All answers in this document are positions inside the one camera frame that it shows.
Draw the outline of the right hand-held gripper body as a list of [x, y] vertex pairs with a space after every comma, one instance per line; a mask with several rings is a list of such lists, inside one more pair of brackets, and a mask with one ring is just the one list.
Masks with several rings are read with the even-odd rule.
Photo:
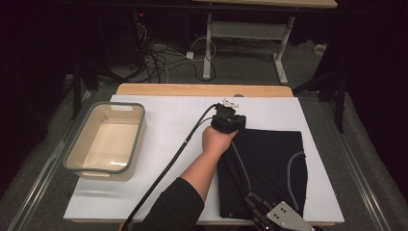
[[253, 209], [253, 215], [262, 231], [316, 231], [284, 201], [275, 206], [263, 202]]

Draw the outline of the black knitted vest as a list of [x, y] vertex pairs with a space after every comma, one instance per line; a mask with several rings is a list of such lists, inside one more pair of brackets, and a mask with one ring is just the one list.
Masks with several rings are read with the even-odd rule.
[[299, 131], [241, 130], [218, 161], [217, 175], [223, 218], [251, 219], [249, 193], [304, 213], [308, 169]]

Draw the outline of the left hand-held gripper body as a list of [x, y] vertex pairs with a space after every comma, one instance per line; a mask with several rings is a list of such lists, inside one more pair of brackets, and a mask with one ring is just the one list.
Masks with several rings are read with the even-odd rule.
[[212, 117], [211, 126], [225, 134], [243, 129], [246, 124], [246, 116], [236, 114], [238, 107], [238, 104], [227, 99], [216, 104], [216, 114]]

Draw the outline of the metal floor rail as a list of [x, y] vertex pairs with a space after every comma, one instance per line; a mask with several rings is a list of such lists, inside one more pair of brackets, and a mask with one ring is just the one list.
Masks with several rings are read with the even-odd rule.
[[111, 90], [67, 94], [48, 122], [47, 136], [26, 158], [0, 199], [0, 231], [63, 230], [64, 211], [78, 177], [63, 165], [84, 110], [109, 99]]
[[370, 138], [356, 115], [349, 99], [345, 100], [344, 122], [341, 132], [334, 121], [334, 106], [323, 103], [337, 140], [340, 142], [346, 168], [363, 201], [364, 211], [370, 216], [375, 231], [392, 231], [388, 195], [394, 194], [394, 180], [378, 157]]

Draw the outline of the black metal stand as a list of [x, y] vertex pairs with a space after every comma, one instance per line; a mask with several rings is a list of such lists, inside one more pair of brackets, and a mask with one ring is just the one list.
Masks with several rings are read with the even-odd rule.
[[82, 108], [81, 86], [85, 85], [88, 90], [97, 90], [99, 84], [94, 65], [90, 61], [78, 61], [73, 68], [73, 118], [75, 118]]
[[346, 75], [344, 73], [329, 71], [320, 77], [300, 85], [292, 92], [298, 95], [301, 92], [316, 91], [319, 101], [335, 101], [334, 122], [340, 133], [344, 132], [344, 99], [345, 99]]

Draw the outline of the person's left hand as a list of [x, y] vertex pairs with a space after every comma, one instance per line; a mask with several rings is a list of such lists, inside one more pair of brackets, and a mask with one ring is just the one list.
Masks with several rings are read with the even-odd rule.
[[237, 134], [237, 131], [230, 134], [221, 133], [212, 126], [208, 126], [202, 134], [203, 153], [219, 158], [229, 148]]

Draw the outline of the white board sheet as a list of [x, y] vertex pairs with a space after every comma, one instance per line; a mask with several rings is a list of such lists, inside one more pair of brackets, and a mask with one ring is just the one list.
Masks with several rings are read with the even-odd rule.
[[[163, 171], [196, 121], [225, 98], [210, 96], [114, 95], [113, 102], [136, 102], [146, 110], [147, 127], [134, 176], [124, 182], [79, 179], [64, 213], [77, 222], [121, 222]], [[314, 224], [344, 222], [338, 200], [295, 97], [230, 97], [246, 126], [272, 131], [299, 131], [308, 168], [304, 218]]]

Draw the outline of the beige plastic basin grey rim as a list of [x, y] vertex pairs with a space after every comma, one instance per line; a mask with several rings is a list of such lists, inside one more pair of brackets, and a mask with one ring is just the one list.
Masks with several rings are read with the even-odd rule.
[[146, 127], [142, 104], [96, 103], [76, 132], [64, 167], [85, 179], [128, 181], [135, 172]]

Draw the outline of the white-legged desk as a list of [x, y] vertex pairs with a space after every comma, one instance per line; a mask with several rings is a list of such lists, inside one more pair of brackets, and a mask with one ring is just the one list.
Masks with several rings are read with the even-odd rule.
[[[227, 5], [231, 7], [273, 7], [277, 10], [332, 10], [338, 7], [336, 0], [192, 0], [193, 2], [204, 3], [208, 7]], [[280, 42], [280, 49], [272, 54], [272, 61], [275, 66], [279, 82], [288, 84], [288, 79], [282, 63], [289, 36], [292, 31], [294, 16], [290, 16], [284, 23], [255, 23], [255, 22], [234, 22], [213, 20], [211, 13], [207, 14], [206, 46], [203, 59], [203, 78], [209, 80], [214, 72], [212, 71], [212, 58], [216, 54], [216, 46], [213, 37], [232, 39], [277, 39]]]

